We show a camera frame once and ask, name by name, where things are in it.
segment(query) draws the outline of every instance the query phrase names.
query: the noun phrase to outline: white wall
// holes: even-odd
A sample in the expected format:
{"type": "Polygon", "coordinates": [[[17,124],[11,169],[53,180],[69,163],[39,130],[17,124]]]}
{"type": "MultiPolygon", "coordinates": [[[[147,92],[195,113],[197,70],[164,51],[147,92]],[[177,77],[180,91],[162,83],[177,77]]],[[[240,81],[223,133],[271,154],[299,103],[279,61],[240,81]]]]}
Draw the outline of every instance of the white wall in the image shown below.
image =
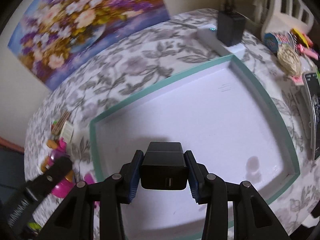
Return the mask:
{"type": "MultiPolygon", "coordinates": [[[[24,146],[28,121],[49,90],[7,48],[23,13],[33,0],[24,0],[0,36],[0,137],[24,146]]],[[[218,8],[219,0],[164,0],[175,15],[199,8],[218,8]]]]}

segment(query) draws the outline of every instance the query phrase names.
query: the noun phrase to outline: black power adapter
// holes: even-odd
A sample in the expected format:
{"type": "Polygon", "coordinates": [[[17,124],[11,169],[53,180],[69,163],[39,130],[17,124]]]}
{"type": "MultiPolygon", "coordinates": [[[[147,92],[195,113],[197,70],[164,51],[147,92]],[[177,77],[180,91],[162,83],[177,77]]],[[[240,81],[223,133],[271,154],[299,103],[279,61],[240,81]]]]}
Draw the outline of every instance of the black power adapter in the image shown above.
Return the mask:
{"type": "Polygon", "coordinates": [[[217,38],[227,47],[241,42],[245,17],[234,11],[219,11],[217,38]]]}
{"type": "Polygon", "coordinates": [[[188,175],[181,143],[150,142],[140,166],[143,188],[183,190],[187,186],[188,175]]]}

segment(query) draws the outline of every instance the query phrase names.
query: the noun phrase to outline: white power strip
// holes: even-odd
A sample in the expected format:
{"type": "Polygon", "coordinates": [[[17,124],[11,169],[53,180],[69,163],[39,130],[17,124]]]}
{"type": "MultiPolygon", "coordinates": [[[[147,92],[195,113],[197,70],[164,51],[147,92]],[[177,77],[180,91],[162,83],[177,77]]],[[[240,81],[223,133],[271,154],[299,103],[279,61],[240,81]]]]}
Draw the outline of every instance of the white power strip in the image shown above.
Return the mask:
{"type": "Polygon", "coordinates": [[[245,54],[245,46],[241,43],[227,47],[217,38],[217,27],[213,24],[202,25],[197,28],[198,38],[220,56],[234,54],[239,59],[242,59],[245,54]]]}

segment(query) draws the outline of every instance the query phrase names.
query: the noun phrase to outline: flower painting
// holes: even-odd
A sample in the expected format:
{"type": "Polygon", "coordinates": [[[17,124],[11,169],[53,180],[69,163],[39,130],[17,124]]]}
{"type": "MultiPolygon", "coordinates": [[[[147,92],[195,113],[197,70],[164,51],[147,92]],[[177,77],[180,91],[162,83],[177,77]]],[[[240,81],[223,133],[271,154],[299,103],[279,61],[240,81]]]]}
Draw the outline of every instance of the flower painting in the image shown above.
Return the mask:
{"type": "Polygon", "coordinates": [[[55,90],[103,49],[168,19],[162,0],[34,0],[8,47],[55,90]]]}

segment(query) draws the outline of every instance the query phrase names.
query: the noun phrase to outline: round table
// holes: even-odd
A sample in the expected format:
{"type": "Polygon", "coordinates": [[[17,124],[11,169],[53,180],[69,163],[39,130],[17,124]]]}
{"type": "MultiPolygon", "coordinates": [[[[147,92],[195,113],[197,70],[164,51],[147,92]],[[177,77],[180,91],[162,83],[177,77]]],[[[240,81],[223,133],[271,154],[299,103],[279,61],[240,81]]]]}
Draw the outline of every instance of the round table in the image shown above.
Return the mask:
{"type": "MultiPolygon", "coordinates": [[[[26,180],[34,179],[49,154],[46,146],[53,120],[68,110],[75,131],[68,153],[74,163],[76,181],[94,175],[90,154],[89,122],[121,100],[175,73],[211,60],[218,55],[201,44],[196,27],[216,24],[217,12],[201,9],[182,13],[119,41],[82,65],[44,101],[31,118],[25,144],[26,180]]],[[[308,159],[310,142],[305,138],[301,117],[290,92],[290,79],[278,68],[277,58],[245,32],[246,53],[242,61],[257,77],[279,110],[295,146],[300,176],[270,207],[288,234],[310,214],[320,200],[318,161],[308,159]]],[[[43,226],[61,203],[49,195],[34,212],[43,226]]],[[[94,239],[99,239],[99,210],[95,210],[94,239]]]]}

